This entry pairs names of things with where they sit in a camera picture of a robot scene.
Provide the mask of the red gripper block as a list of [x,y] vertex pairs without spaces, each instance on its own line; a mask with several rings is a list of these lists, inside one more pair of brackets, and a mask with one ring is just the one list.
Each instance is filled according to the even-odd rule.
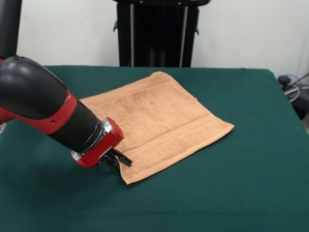
[[130,167],[132,160],[115,149],[124,139],[124,134],[114,120],[106,117],[102,121],[102,131],[98,142],[85,153],[76,153],[76,162],[85,168],[92,168],[102,161],[119,169],[119,162]]

